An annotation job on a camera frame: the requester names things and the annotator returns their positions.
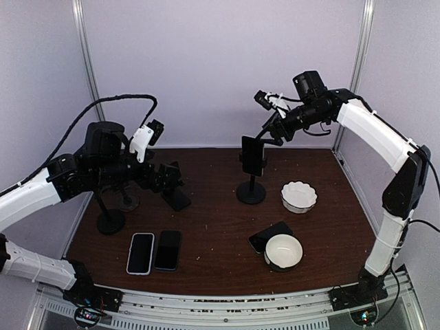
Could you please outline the silver smartphone black screen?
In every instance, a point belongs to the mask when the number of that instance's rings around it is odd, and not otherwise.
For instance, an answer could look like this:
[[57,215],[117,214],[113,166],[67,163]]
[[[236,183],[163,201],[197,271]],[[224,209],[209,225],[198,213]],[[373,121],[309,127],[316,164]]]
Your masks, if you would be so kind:
[[241,146],[243,172],[260,177],[263,174],[263,143],[255,137],[243,136],[241,138]]

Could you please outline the black round-base clamp phone stand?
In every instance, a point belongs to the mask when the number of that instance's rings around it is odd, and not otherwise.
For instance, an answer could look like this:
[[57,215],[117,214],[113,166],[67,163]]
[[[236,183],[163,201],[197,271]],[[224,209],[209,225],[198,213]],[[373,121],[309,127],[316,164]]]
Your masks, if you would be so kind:
[[[263,158],[263,170],[267,166],[267,158]],[[248,181],[245,181],[236,188],[236,198],[245,204],[255,205],[261,203],[266,197],[264,186],[256,181],[257,176],[249,175]]]

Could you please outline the white-cased smartphone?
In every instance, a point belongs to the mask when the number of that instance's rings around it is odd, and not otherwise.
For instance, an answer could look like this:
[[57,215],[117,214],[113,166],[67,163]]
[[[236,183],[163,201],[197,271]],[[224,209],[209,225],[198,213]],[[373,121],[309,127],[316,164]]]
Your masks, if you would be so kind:
[[150,232],[138,232],[132,236],[126,264],[127,274],[148,276],[151,273],[154,243],[155,235]]

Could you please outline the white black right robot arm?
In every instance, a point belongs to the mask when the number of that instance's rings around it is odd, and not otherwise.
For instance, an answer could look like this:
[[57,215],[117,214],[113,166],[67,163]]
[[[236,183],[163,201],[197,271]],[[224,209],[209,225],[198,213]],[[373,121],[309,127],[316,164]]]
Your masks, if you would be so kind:
[[357,284],[351,287],[355,301],[364,304],[383,288],[403,248],[425,190],[431,152],[387,123],[362,96],[346,88],[328,88],[317,71],[304,71],[292,81],[297,107],[288,107],[290,98],[281,93],[259,90],[254,96],[264,109],[274,112],[260,132],[270,134],[268,143],[282,145],[298,131],[335,122],[363,141],[388,168],[388,181],[382,186],[382,220]]

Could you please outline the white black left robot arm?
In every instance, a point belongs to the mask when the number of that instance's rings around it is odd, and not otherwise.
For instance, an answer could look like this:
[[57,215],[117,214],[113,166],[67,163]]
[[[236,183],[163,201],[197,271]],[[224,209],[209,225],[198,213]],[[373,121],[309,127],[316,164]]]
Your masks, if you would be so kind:
[[[115,122],[92,122],[87,127],[84,144],[73,154],[51,157],[31,179],[1,193],[1,229],[49,206],[102,188],[122,191],[135,182],[140,188],[174,195],[182,186],[177,162],[156,168],[148,150],[162,134],[164,126],[154,120],[142,125],[132,138]],[[87,268],[78,261],[50,258],[24,249],[1,237],[1,274],[46,283],[72,294],[84,305],[99,298]]]

